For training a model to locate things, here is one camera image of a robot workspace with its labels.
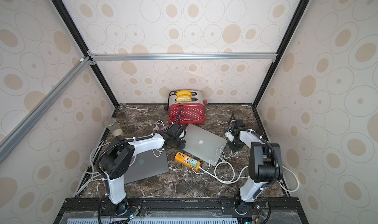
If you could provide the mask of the yellow toast slice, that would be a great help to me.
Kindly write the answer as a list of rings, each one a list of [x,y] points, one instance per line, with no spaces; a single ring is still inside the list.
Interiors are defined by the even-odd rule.
[[[185,97],[191,97],[192,96],[192,93],[188,90],[181,90],[181,91],[177,91],[176,92],[176,96],[177,97],[182,97],[182,96],[185,96]]]
[[[191,96],[188,96],[188,95],[182,95],[182,96],[178,96],[176,98],[176,102],[178,102],[178,103],[189,103],[189,102],[192,102],[192,98],[191,98]]]

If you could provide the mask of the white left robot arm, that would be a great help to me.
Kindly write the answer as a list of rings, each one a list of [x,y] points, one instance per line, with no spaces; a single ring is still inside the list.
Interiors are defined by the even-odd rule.
[[[174,123],[167,128],[155,130],[148,136],[114,137],[94,164],[97,172],[105,180],[106,195],[109,200],[114,205],[127,200],[124,175],[128,171],[133,157],[150,150],[161,149],[164,146],[182,151],[186,143],[183,140],[186,135],[186,128],[185,125]]]

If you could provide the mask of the yellow toast slice back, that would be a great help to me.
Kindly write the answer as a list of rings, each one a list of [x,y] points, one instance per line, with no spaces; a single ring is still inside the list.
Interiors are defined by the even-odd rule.
[[[177,97],[182,97],[182,96],[185,96],[185,97],[191,97],[192,96],[192,93],[188,90],[181,90],[181,91],[177,91],[176,92],[176,96]]]

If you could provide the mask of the diagonal aluminium bar left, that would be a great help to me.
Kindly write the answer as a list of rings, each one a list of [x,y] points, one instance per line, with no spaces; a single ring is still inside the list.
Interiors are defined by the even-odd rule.
[[[26,134],[45,115],[72,82],[89,65],[91,58],[85,57],[75,65],[58,84],[27,114],[27,116],[1,142],[1,162],[7,159]]]

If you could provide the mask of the yellow toast slice front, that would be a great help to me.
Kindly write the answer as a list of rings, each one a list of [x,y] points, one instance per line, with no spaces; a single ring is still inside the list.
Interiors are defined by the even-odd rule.
[[[182,96],[178,96],[176,98],[176,102],[178,102],[178,103],[189,103],[189,102],[192,102],[192,98],[191,98],[191,96],[188,96],[188,95],[182,95]]]

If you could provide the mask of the black corner frame post left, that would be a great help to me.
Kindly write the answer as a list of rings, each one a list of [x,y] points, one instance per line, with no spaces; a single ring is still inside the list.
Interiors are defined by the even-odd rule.
[[[84,55],[84,57],[89,57],[90,60],[93,61],[93,59],[88,54],[89,48],[86,42],[84,41],[81,33],[79,32],[76,24],[74,23],[74,20],[72,19],[71,14],[68,12],[66,6],[64,5],[63,1],[62,0],[51,0],[51,1],[54,7],[56,8],[56,10],[58,11],[59,15],[61,16],[63,22],[65,23],[68,31],[72,35],[74,42],[77,44],[82,54]],[[117,101],[115,95],[113,94],[99,66],[96,63],[93,63],[91,65],[91,69],[94,72],[94,75],[96,76],[97,80],[101,84],[106,95],[108,96],[110,102],[113,104],[115,108],[118,108],[119,102]]]

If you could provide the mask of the red polka dot toaster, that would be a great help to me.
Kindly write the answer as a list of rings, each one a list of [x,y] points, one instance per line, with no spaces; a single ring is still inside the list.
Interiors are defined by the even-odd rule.
[[[202,93],[200,91],[188,90],[192,93],[192,102],[178,103],[176,102],[177,91],[171,91],[168,96],[168,104],[166,106],[166,110],[169,114],[169,123],[204,123],[206,121],[204,106],[207,105],[207,101],[204,100]]]

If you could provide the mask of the clear glass jar with powder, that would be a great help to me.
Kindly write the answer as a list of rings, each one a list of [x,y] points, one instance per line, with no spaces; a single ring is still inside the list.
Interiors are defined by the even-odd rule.
[[[114,118],[114,117],[110,117],[110,118],[106,119],[104,121],[104,125],[113,134],[114,137],[125,135],[121,126],[118,124],[116,118]]]

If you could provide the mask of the green charger plug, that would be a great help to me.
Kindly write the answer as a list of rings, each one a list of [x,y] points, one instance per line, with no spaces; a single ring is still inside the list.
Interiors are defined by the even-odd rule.
[[[190,166],[193,170],[195,171],[198,171],[199,167],[200,167],[200,162],[198,160],[195,160],[195,159],[191,159],[190,160]]]

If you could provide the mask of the dark grey laptop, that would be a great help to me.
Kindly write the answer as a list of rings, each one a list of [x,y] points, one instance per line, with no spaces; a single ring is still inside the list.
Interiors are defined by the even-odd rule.
[[[142,179],[169,172],[166,151],[149,150],[136,156],[132,166],[124,176],[124,183],[129,184]]]

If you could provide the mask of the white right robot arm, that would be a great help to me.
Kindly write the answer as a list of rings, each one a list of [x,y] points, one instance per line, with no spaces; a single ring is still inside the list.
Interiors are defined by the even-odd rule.
[[[259,194],[283,178],[281,148],[277,143],[265,140],[254,129],[245,127],[243,120],[230,119],[225,136],[227,146],[232,152],[239,151],[244,145],[250,149],[249,178],[240,188],[240,200],[254,202]]]

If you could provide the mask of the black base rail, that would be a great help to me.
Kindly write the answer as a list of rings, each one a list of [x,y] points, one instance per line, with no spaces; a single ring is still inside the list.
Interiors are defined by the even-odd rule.
[[[105,198],[68,198],[56,224],[306,224],[298,198],[129,198],[124,214]]]

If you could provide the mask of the orange power strip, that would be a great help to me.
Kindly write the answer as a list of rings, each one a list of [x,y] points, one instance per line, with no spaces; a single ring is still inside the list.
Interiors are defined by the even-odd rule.
[[[193,159],[181,152],[178,152],[176,155],[175,155],[175,161],[179,162],[180,164],[188,167],[188,168],[191,168],[190,166],[190,160]]]

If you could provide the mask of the black corner frame post right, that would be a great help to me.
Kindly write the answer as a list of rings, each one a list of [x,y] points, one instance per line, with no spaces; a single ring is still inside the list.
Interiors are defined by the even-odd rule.
[[[288,25],[288,28],[287,30],[285,31],[284,33],[284,36],[283,36],[283,39],[278,47],[278,50],[277,50],[277,57],[275,58],[275,60],[271,63],[269,69],[268,69],[268,72],[262,82],[262,85],[257,93],[257,96],[253,102],[253,107],[256,109],[268,87],[268,84],[269,82],[271,81],[272,77],[273,77],[273,74],[278,66],[278,64],[280,63],[286,49],[287,49],[287,46],[289,45],[290,43],[290,40],[291,38],[293,37],[294,35],[294,32],[299,24],[299,22],[301,21],[302,19],[302,16],[304,15],[305,11],[306,11],[306,8],[308,6],[308,4],[310,3],[311,0],[300,0],[299,3],[298,3],[298,6],[297,8],[295,9],[295,12],[293,14],[293,17]]]

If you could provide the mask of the black corner frame post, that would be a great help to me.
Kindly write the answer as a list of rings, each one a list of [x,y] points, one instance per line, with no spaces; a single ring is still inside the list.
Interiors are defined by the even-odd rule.
[[[64,5],[63,1],[62,0],[51,0],[51,1],[54,7],[56,8],[56,10],[58,11],[59,15],[61,16],[63,22],[65,23],[68,31],[72,35],[74,42],[77,44],[82,54],[84,55],[84,57],[89,57],[90,60],[93,61],[93,59],[88,54],[89,48],[86,42],[84,41],[81,33],[79,32],[76,24],[74,23],[74,20],[72,19],[71,14],[68,12],[66,6]],[[96,76],[97,80],[101,84],[106,95],[108,96],[110,102],[113,104],[115,108],[118,108],[119,102],[117,101],[115,95],[113,94],[99,66],[96,63],[93,63],[91,65],[91,69],[94,72],[94,75]]]
[[[275,58],[275,60],[271,63],[269,69],[268,69],[268,72],[262,82],[262,85],[257,93],[257,96],[253,102],[253,107],[256,109],[268,87],[268,84],[269,82],[271,81],[272,77],[273,77],[273,74],[278,66],[278,64],[280,63],[286,49],[287,49],[287,46],[289,45],[290,43],[290,40],[291,38],[293,37],[294,35],[294,32],[299,24],[299,22],[301,21],[302,19],[302,16],[304,15],[305,11],[306,11],[306,8],[308,6],[308,4],[310,3],[311,0],[300,0],[299,3],[298,3],[298,6],[297,8],[295,9],[295,12],[293,14],[293,17],[288,25],[288,28],[287,30],[285,31],[284,33],[284,36],[283,36],[283,39],[278,47],[278,50],[277,50],[277,57]]]

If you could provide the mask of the silver apple laptop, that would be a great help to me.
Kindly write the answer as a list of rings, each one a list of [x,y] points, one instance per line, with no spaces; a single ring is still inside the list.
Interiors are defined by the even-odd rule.
[[[187,126],[184,140],[186,141],[184,151],[214,167],[220,155],[217,150],[222,149],[227,143],[226,139],[193,124]]]

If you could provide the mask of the horizontal aluminium bar back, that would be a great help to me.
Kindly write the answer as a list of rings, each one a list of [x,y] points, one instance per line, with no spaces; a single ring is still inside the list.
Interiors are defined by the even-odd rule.
[[[238,60],[275,59],[276,53],[150,53],[150,54],[91,54],[94,61],[178,61],[178,60]]]

